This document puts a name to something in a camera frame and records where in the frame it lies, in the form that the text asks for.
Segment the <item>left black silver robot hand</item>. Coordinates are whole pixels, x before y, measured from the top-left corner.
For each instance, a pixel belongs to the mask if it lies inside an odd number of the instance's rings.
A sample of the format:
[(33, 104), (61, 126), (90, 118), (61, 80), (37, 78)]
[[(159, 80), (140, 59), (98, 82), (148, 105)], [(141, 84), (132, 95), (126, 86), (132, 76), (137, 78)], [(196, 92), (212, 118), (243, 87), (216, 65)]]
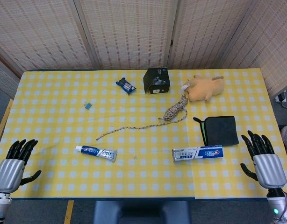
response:
[(36, 171), (30, 177), (23, 177), (25, 166), (37, 143), (35, 139), (29, 141), (24, 139), (17, 140), (11, 145), (6, 158), (0, 164), (0, 193), (11, 194), (20, 186), (33, 182), (39, 177), (41, 170)]

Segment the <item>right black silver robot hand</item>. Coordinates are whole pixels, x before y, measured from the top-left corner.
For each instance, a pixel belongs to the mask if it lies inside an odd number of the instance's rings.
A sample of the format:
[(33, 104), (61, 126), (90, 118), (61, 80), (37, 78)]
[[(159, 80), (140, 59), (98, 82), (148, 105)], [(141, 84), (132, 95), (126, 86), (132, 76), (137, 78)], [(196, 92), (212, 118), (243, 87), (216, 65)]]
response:
[(287, 178), (270, 140), (265, 135), (260, 136), (250, 130), (247, 133), (248, 136), (241, 137), (246, 144), (255, 171), (251, 172), (244, 163), (241, 163), (243, 172), (265, 189), (284, 187)]

